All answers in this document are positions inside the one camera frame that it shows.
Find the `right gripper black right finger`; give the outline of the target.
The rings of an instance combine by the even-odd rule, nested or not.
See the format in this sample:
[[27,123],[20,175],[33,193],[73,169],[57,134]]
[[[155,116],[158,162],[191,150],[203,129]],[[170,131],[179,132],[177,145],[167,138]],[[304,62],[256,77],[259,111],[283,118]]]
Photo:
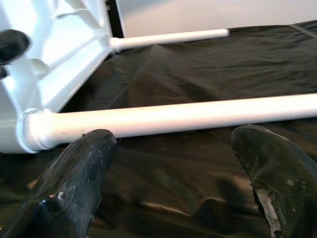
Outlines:
[[271,238],[317,238],[317,163],[291,140],[258,125],[231,135]]

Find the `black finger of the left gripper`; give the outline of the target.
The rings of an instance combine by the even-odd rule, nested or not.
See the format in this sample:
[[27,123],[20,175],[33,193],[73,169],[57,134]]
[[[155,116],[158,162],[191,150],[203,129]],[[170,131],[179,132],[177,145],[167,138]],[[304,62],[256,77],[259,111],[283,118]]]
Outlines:
[[23,55],[29,47],[29,37],[21,31],[0,31],[0,65],[7,65]]

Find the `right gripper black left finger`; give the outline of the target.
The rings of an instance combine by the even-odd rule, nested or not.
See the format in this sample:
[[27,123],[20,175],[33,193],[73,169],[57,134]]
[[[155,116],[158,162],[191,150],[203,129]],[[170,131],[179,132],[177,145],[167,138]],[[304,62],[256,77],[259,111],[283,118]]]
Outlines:
[[106,129],[70,143],[0,231],[0,238],[86,238],[117,142]]

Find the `white plastic table top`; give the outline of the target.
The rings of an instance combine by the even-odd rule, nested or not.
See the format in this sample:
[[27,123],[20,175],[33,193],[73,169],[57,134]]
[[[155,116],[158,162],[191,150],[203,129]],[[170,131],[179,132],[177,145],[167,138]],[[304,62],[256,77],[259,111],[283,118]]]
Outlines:
[[0,0],[0,31],[17,30],[26,51],[0,79],[0,152],[34,153],[27,117],[59,112],[110,54],[104,0]]

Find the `white plastic table leg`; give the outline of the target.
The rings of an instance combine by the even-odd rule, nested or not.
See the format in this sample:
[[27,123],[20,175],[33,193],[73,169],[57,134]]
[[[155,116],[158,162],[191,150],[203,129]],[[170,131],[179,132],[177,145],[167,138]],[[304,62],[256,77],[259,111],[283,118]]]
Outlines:
[[111,47],[112,52],[119,53],[123,50],[141,48],[155,44],[185,43],[200,40],[224,38],[228,37],[229,34],[229,29],[216,29],[129,38],[112,37],[109,39],[109,46]]
[[54,113],[30,111],[17,124],[27,153],[70,143],[95,129],[133,137],[317,117],[317,93],[150,107]]

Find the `black plastic cover sheet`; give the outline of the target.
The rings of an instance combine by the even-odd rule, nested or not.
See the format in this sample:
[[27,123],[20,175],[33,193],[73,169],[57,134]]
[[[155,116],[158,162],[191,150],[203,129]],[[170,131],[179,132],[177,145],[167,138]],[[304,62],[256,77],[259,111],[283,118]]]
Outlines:
[[[102,63],[62,111],[310,93],[317,93],[317,20],[125,51]],[[317,163],[317,117],[247,125],[291,140]],[[118,139],[86,238],[271,238],[233,151],[236,128]],[[0,153],[0,231],[67,146]]]

